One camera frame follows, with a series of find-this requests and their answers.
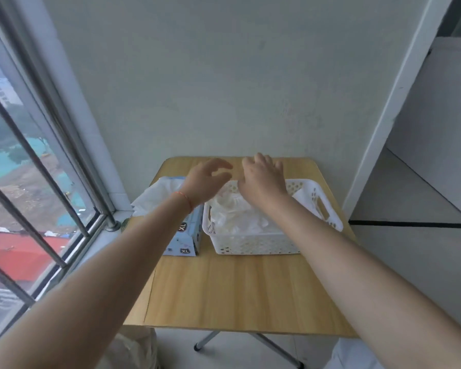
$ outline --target blue box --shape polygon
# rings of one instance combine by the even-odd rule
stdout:
[[[178,231],[172,237],[163,255],[197,256],[203,234],[202,220],[203,205],[200,204],[179,225]]]

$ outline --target doorframe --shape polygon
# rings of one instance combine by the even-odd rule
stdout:
[[[452,0],[428,0],[342,209],[350,218]]]

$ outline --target table leg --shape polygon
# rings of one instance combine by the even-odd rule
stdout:
[[[205,346],[209,341],[211,341],[215,335],[219,334],[220,331],[218,330],[214,330],[212,331],[209,335],[207,335],[205,338],[203,338],[201,341],[199,341],[197,344],[195,344],[195,347],[193,347],[195,349],[195,351],[200,351],[203,346]]]
[[[278,346],[276,343],[272,342],[269,340],[267,337],[265,337],[263,334],[260,333],[249,333],[251,336],[256,338],[258,341],[263,343],[265,346],[267,346],[269,349],[272,351],[275,351],[278,353],[280,356],[282,356],[285,360],[287,360],[289,363],[292,365],[295,365],[296,368],[298,369],[303,369],[304,368],[304,363],[297,360],[294,356],[283,350],[282,347]]]

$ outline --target red roof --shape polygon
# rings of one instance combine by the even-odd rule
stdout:
[[[68,238],[44,237],[57,252]],[[28,235],[0,232],[0,268],[15,281],[35,281],[52,262],[50,256]]]

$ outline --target wooden table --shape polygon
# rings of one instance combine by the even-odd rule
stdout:
[[[166,160],[162,176],[185,176],[205,157]],[[242,176],[240,157],[233,179]],[[286,179],[312,179],[323,188],[343,221],[343,233],[355,236],[316,163],[280,158]],[[134,217],[129,225],[139,218]],[[356,337],[300,254],[218,255],[203,236],[197,257],[163,256],[133,306],[125,325],[274,334],[323,334]]]

